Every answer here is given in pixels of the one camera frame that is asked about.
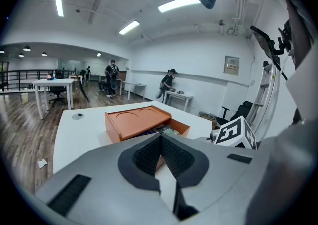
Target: ceiling spotlight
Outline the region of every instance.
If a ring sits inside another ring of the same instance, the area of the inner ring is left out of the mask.
[[[24,51],[31,51],[31,48],[30,48],[29,45],[26,45],[23,50],[24,50]]]
[[[161,11],[161,13],[167,12],[172,9],[193,5],[193,4],[200,4],[201,2],[199,0],[175,0],[169,3],[166,3],[162,6],[158,7],[158,10]]]
[[[130,23],[129,25],[127,25],[124,29],[122,29],[119,34],[121,35],[125,35],[126,33],[128,33],[129,31],[131,31],[132,29],[134,29],[135,27],[137,27],[139,24],[139,22],[134,21],[132,23]]]
[[[58,10],[58,15],[64,16],[63,15],[63,8],[62,8],[62,0],[55,0],[55,4],[56,4],[56,9]]]

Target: man with backpack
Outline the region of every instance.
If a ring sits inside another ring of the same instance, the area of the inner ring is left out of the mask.
[[[117,75],[119,75],[119,68],[116,66],[116,61],[114,59],[111,60],[110,65],[106,67],[105,73],[106,73],[106,80],[107,80],[107,86],[108,86],[108,98],[113,99],[116,96],[115,90],[112,88],[111,82],[112,80],[117,79]]]
[[[156,94],[156,99],[160,99],[161,96],[163,95],[163,101],[164,102],[164,96],[165,96],[165,91],[169,91],[172,86],[172,81],[175,79],[174,75],[178,74],[175,69],[171,69],[168,71],[168,74],[163,78],[163,80],[160,83],[160,89]]]
[[[88,66],[88,68],[86,69],[86,81],[88,82],[89,80],[89,75],[91,75],[91,71],[90,71],[90,66]]]

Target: white desk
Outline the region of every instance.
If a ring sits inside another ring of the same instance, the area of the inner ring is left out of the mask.
[[[171,97],[175,97],[177,99],[185,100],[185,105],[184,105],[183,111],[187,111],[187,106],[188,106],[189,100],[193,98],[193,96],[188,96],[185,94],[178,94],[176,92],[165,91],[165,96],[164,96],[164,101],[163,101],[164,104],[166,103],[166,100],[167,100],[167,94],[170,95],[169,99]]]
[[[101,82],[103,80],[103,78],[105,79],[106,76],[105,75],[100,76],[100,75],[91,74],[91,75],[89,75],[88,82],[90,82],[90,80]]]
[[[130,99],[130,92],[131,92],[131,86],[143,86],[145,88],[144,90],[144,98],[146,96],[146,91],[147,91],[147,85],[146,84],[138,84],[138,83],[130,83],[130,82],[125,82],[125,81],[121,81],[120,82],[120,91],[119,91],[119,95],[121,95],[121,89],[122,89],[122,84],[128,84],[129,85],[129,89],[128,89],[128,100]]]
[[[72,75],[72,76],[69,76],[69,79],[77,79],[77,77]],[[82,75],[79,75],[79,79],[80,79],[80,82],[83,83],[83,76]]]
[[[151,105],[169,112],[173,119],[190,126],[187,138],[196,139],[209,136],[211,133],[211,121],[157,101],[102,108],[65,110],[61,116],[55,138],[53,173],[56,173],[90,150],[113,144],[106,131],[105,112],[118,112]],[[83,114],[82,119],[72,119],[72,116],[78,113]],[[162,198],[172,210],[176,180],[166,164],[156,172],[156,179],[160,181]]]
[[[33,85],[35,87],[35,97],[36,97],[36,104],[38,106],[38,110],[39,110],[39,114],[40,114],[40,118],[41,120],[43,120],[43,115],[41,112],[41,106],[40,106],[40,97],[39,97],[39,90],[38,87],[42,86],[44,89],[44,99],[45,99],[45,106],[46,106],[46,110],[49,110],[48,107],[48,100],[47,100],[47,96],[46,96],[46,88],[47,87],[56,87],[56,86],[66,86],[66,96],[67,96],[67,100],[68,100],[68,110],[71,110],[73,108],[73,94],[72,94],[72,83],[74,82],[73,79],[56,79],[56,80],[52,80],[52,81],[47,81],[45,79],[43,80],[38,80],[33,82]]]

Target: metal pipe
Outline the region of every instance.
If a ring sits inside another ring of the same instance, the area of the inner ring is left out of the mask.
[[[244,26],[244,22],[245,22],[245,18],[246,18],[246,13],[247,13],[247,8],[248,8],[248,0],[246,0],[246,5],[245,5],[245,8],[244,8],[242,26]]]
[[[121,20],[119,20],[119,19],[117,19],[117,18],[108,16],[108,15],[106,15],[106,14],[104,14],[104,13],[100,13],[100,12],[98,12],[98,11],[96,11],[96,10],[92,10],[92,9],[89,9],[89,8],[85,8],[85,7],[83,7],[83,6],[74,5],[74,4],[70,4],[70,3],[64,3],[63,5],[68,5],[68,6],[72,6],[72,7],[84,9],[84,10],[87,10],[87,11],[90,11],[90,12],[93,12],[93,13],[96,13],[96,14],[100,14],[100,15],[106,16],[106,17],[108,17],[108,18],[110,18],[110,19],[115,19],[115,20],[117,20],[117,21],[121,21]]]
[[[253,25],[256,24],[256,22],[257,22],[257,20],[258,20],[258,18],[259,18],[260,11],[261,11],[261,9],[262,9],[262,7],[263,7],[263,4],[264,4],[264,0],[260,0],[260,4],[259,4],[259,7],[258,7],[258,11],[257,11],[257,13],[256,13],[255,20],[254,20],[254,22],[253,22]]]
[[[233,29],[232,29],[232,35],[234,35],[236,19],[239,17],[239,0],[236,0],[236,1],[237,1],[237,5],[236,5],[236,13],[235,13],[235,19],[234,19],[234,24],[233,24]]]
[[[236,26],[239,24],[239,21],[241,19],[242,10],[243,10],[242,5],[243,5],[243,0],[237,0],[237,14],[234,20],[232,35],[235,35]]]
[[[244,0],[240,0],[240,8],[239,8],[239,18],[241,19],[242,18],[242,15],[243,15],[243,2]]]

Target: white ceiling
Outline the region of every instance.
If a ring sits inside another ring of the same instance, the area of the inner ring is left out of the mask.
[[[33,3],[53,0],[33,0]],[[217,0],[212,10],[197,4],[161,13],[157,7],[173,0],[63,0],[64,8],[72,8],[74,14],[80,14],[83,21],[93,23],[103,21],[108,31],[114,35],[128,23],[137,20],[140,26],[121,37],[130,44],[137,44],[160,37],[179,35],[191,32],[219,32],[218,20],[225,21],[224,31],[233,24],[235,17],[235,0]],[[244,28],[240,34],[244,35],[246,28],[254,22],[260,0],[249,0]]]

